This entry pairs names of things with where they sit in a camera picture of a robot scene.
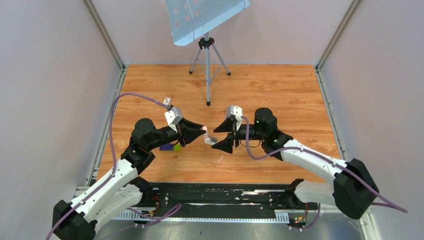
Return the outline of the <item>purple green toy brick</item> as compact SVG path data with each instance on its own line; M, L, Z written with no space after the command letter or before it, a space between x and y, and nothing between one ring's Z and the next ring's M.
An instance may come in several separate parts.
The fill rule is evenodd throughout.
M181 151L181 145L179 143L166 143L159 147L160 151Z

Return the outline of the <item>grey tripod stand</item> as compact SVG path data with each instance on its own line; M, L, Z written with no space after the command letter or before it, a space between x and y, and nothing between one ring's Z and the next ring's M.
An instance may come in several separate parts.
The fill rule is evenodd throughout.
M223 67L228 76L230 76L232 73L231 73L230 69L228 68L227 64L225 63L225 61L224 61L221 53L219 52L218 48L215 46L215 39L213 37L210 37L209 32L206 32L204 34L204 36L202 38L200 38L197 43L198 43L198 50L197 50L197 53L195 55L195 58L192 61L192 64L191 64L191 67L190 67L190 70L189 70L189 74L190 75L193 74L196 64L199 63L200 67L202 68L202 70L205 73L206 105L209 107L211 105L211 92L210 92L211 83L215 79L220 68ZM211 50L210 50L210 48L213 49L213 51L215 52L215 54L217 55L217 57L219 59L218 67L213 73L211 71ZM204 63L201 63L201 61L199 59L201 51L205 52Z

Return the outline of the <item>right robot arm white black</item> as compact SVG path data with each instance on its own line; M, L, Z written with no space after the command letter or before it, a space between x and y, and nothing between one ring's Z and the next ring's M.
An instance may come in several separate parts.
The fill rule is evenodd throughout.
M304 203L320 203L337 207L347 217L358 220L379 194L361 160L333 158L302 144L278 128L278 119L269 108L258 108L252 124L242 123L244 120L246 117L241 107L229 105L224 121L213 130L227 136L212 148L231 154L241 140L257 140L267 157L295 164L325 180L325 183L293 181L285 195L290 208L298 209Z

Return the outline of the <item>light blue perforated board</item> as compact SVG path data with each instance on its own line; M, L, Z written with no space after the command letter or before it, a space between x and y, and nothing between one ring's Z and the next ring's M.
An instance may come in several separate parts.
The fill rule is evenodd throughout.
M249 0L167 0L173 43L186 46L251 5Z

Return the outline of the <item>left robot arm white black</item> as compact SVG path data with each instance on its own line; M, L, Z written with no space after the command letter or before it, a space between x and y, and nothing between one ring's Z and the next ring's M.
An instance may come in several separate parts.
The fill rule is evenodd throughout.
M54 206L53 233L61 240L92 240L125 209L137 204L149 206L153 188L139 175L155 158L152 150L175 141L185 146L205 132L203 125L185 118L162 128L156 128L149 118L138 120L115 166L78 197Z

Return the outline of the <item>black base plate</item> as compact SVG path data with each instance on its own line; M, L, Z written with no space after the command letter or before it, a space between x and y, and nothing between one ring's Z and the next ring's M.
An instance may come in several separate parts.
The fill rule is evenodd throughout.
M181 204L175 217L260 218L274 217L276 210L317 210L317 203L302 203L287 193L287 184L153 182L150 197L133 205L157 217Z

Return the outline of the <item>white staple box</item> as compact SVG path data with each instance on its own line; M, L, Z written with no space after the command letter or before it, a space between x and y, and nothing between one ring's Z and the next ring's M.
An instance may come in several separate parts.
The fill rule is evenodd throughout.
M171 100L172 99L170 97L165 97L162 103L166 106L169 106L171 104Z

